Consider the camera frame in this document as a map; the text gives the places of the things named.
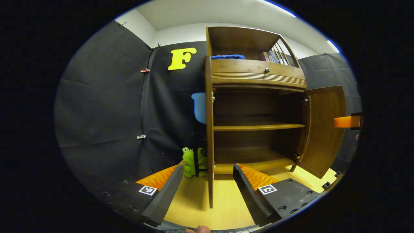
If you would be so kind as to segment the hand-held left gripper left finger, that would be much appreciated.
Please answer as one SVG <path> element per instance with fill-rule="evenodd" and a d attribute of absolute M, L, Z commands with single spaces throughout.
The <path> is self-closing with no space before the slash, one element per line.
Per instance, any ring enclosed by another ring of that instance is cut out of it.
<path fill-rule="evenodd" d="M 158 227 L 164 221 L 183 178 L 182 165 L 174 165 L 139 181 L 113 184 L 98 199 L 137 224 Z"/>

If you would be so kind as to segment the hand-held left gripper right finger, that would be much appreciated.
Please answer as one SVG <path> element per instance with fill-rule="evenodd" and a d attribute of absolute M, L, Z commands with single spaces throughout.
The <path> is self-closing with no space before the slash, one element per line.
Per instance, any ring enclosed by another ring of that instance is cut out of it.
<path fill-rule="evenodd" d="M 233 178 L 260 227 L 289 217 L 320 195 L 292 178 L 278 180 L 240 163 L 233 165 Z"/>

